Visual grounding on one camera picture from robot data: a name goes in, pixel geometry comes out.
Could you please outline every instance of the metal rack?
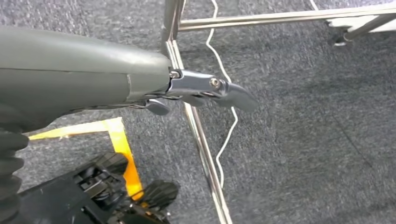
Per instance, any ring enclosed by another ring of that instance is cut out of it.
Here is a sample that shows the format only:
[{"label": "metal rack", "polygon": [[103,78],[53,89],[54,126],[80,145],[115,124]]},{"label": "metal rack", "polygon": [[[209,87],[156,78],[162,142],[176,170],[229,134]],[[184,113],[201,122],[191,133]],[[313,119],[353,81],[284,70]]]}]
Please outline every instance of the metal rack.
[{"label": "metal rack", "polygon": [[[183,31],[193,31],[211,28],[227,28],[236,26],[266,25],[274,23],[320,21],[336,18],[348,18],[358,16],[377,15],[360,27],[346,31],[334,43],[335,46],[343,46],[353,39],[371,32],[378,27],[396,19],[396,4],[379,5],[369,7],[355,7],[344,9],[329,9],[318,11],[289,12],[276,14],[260,14],[246,16],[218,17],[195,20],[181,20],[185,0],[166,0],[165,17],[162,30],[161,52],[171,60],[174,69],[183,69],[183,61],[177,47],[177,34]],[[209,189],[213,197],[220,223],[231,224],[232,220],[225,202],[223,191],[220,187],[219,178],[213,162],[211,151],[206,141],[205,133],[195,107],[185,103],[185,113],[192,130],[198,154],[202,161]]]}]

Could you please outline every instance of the white wire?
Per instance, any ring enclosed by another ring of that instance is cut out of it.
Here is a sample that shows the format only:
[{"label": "white wire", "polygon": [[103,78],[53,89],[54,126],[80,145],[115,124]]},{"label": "white wire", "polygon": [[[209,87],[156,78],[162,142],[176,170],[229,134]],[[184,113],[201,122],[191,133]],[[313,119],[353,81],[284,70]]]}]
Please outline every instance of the white wire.
[{"label": "white wire", "polygon": [[311,2],[311,5],[312,5],[313,9],[315,9],[316,11],[319,11],[319,8],[316,5],[316,3],[313,0],[310,0],[310,2]]},{"label": "white wire", "polygon": [[[217,12],[218,12],[218,10],[219,10],[219,7],[217,6],[216,0],[212,0],[212,3],[213,3],[213,6],[214,6],[213,18],[216,18]],[[226,70],[224,69],[224,66],[223,66],[223,63],[222,63],[222,61],[221,61],[221,58],[220,58],[219,54],[218,54],[217,51],[210,45],[210,41],[212,40],[213,33],[214,33],[214,29],[212,28],[212,29],[210,30],[208,39],[206,40],[206,45],[207,45],[207,47],[208,47],[210,50],[212,50],[213,54],[216,56],[216,59],[217,59],[217,62],[219,63],[221,72],[222,72],[223,75],[226,77],[227,81],[231,83],[231,78],[228,76]],[[236,126],[237,123],[238,123],[238,115],[237,115],[236,112],[235,112],[235,108],[234,108],[234,107],[231,107],[231,111],[233,112],[234,123],[233,123],[233,125],[231,126],[230,130],[228,131],[228,135],[227,135],[227,137],[226,137],[226,140],[224,141],[223,146],[221,147],[219,153],[218,153],[217,156],[216,156],[216,163],[217,163],[217,167],[219,168],[219,173],[220,173],[220,186],[221,186],[221,188],[223,188],[223,186],[224,186],[224,172],[223,172],[223,168],[222,168],[221,163],[220,163],[220,156],[221,156],[221,154],[223,154],[224,149],[227,147],[227,144],[228,144],[228,142],[229,142],[229,140],[230,140],[230,138],[231,138],[231,134],[233,133],[233,130],[234,130],[235,126]]]}]

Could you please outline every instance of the gripper jaw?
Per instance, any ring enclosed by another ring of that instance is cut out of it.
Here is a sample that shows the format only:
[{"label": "gripper jaw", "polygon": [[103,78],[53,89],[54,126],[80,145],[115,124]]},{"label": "gripper jaw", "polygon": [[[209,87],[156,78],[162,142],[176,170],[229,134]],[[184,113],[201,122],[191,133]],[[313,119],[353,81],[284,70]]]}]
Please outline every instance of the gripper jaw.
[{"label": "gripper jaw", "polygon": [[194,107],[203,106],[208,99],[211,99],[219,106],[235,106],[247,112],[253,111],[258,104],[253,95],[243,87],[214,75],[190,70],[173,70],[170,73],[168,89],[162,93],[148,94],[146,98],[130,107],[148,109],[157,115],[166,115],[170,109],[156,98],[182,100]]}]

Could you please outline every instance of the metal frame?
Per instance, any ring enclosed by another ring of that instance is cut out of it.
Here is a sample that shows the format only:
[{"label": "metal frame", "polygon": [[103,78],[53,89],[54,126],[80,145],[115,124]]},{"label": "metal frame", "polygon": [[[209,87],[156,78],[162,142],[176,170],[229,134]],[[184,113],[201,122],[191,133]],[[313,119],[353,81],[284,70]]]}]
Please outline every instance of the metal frame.
[{"label": "metal frame", "polygon": [[[346,29],[348,32],[352,32],[362,27],[362,24],[366,24],[377,17],[378,15],[365,15],[358,17],[336,18],[327,20],[327,23],[331,28],[342,28]],[[396,20],[390,21],[376,29],[373,29],[370,31],[370,33],[380,33],[388,31],[396,31]]]},{"label": "metal frame", "polygon": [[[287,22],[317,21],[365,15],[380,15],[371,22],[368,22],[366,25],[363,25],[362,28],[358,28],[354,31],[351,31],[347,35],[344,35],[343,38],[347,37],[347,40],[350,41],[396,18],[396,5],[391,7],[389,5],[379,5],[305,12],[181,20],[185,3],[185,0],[165,1],[165,17],[162,30],[161,52],[171,60],[173,69],[184,69],[183,61],[176,42],[177,34],[180,31]],[[211,151],[206,141],[198,111],[195,107],[187,103],[184,103],[184,109],[195,139],[195,143],[197,145],[198,154],[202,161],[204,173],[206,175],[209,189],[214,200],[216,211],[219,215],[220,223],[231,224],[232,220],[224,199],[223,191],[220,186],[219,178],[213,163]]]}]

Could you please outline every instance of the robotic arm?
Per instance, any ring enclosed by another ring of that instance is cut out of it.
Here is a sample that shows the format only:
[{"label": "robotic arm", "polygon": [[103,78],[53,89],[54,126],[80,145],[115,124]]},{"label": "robotic arm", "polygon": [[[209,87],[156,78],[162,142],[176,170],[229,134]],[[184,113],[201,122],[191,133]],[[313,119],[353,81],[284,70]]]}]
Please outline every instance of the robotic arm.
[{"label": "robotic arm", "polygon": [[52,31],[0,26],[0,223],[18,210],[21,135],[66,114],[129,106],[165,115],[156,100],[201,106],[211,99],[245,111],[257,102],[244,88],[213,75],[173,70],[164,55]]}]

